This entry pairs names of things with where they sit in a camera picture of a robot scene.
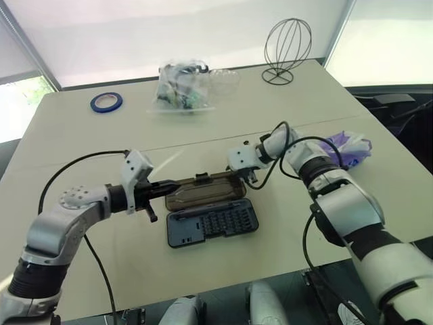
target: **brown plastic case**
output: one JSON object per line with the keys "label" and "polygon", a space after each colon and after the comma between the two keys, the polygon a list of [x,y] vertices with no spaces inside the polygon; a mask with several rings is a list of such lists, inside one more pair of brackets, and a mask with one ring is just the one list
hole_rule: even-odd
{"label": "brown plastic case", "polygon": [[244,183],[232,171],[212,175],[197,174],[195,178],[178,182],[181,187],[165,197],[165,205],[169,211],[237,200],[246,194]]}

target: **tape roll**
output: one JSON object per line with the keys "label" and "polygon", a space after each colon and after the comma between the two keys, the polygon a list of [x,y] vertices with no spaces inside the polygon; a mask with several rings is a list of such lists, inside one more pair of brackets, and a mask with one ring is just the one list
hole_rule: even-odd
{"label": "tape roll", "polygon": [[[98,102],[101,102],[104,98],[116,98],[116,102],[108,107],[98,106]],[[96,113],[109,113],[113,110],[117,110],[123,103],[123,98],[118,93],[102,93],[95,98],[93,98],[90,102],[90,107]]]}

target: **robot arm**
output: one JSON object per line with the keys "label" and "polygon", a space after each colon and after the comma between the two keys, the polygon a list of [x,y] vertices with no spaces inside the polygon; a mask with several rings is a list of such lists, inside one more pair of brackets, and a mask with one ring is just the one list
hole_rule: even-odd
{"label": "robot arm", "polygon": [[[254,181],[254,170],[267,168],[285,149],[287,131],[289,142],[298,139],[295,130],[280,127],[261,137],[257,145],[246,143],[230,150],[230,168]],[[315,142],[297,143],[284,158],[313,199],[311,211],[318,228],[328,241],[349,250],[385,323],[433,324],[431,260],[413,245],[389,234],[375,198],[332,163]]]}
{"label": "robot arm", "polygon": [[122,185],[65,191],[54,208],[31,225],[27,243],[9,288],[0,292],[0,324],[60,324],[53,316],[62,282],[86,231],[112,213],[146,209],[157,220],[150,200],[179,188],[175,181],[150,183],[153,166],[133,150],[122,166]]}

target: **purple plastic bag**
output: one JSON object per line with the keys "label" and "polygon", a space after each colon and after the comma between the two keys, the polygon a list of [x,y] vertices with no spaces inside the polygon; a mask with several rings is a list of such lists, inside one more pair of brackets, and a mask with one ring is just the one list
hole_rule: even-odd
{"label": "purple plastic bag", "polygon": [[[363,139],[363,135],[354,132],[342,131],[328,138],[340,151],[343,163],[348,168],[352,168],[361,161],[371,156],[371,141]],[[320,143],[322,149],[331,157],[332,161],[338,165],[338,158],[334,150],[324,142]]]}

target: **tool case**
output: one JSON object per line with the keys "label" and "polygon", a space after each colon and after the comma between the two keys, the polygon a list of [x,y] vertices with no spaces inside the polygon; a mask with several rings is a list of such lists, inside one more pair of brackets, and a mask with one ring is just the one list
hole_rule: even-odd
{"label": "tool case", "polygon": [[181,247],[217,236],[253,232],[258,220],[246,189],[233,172],[197,174],[179,181],[181,187],[165,197],[168,244]]}

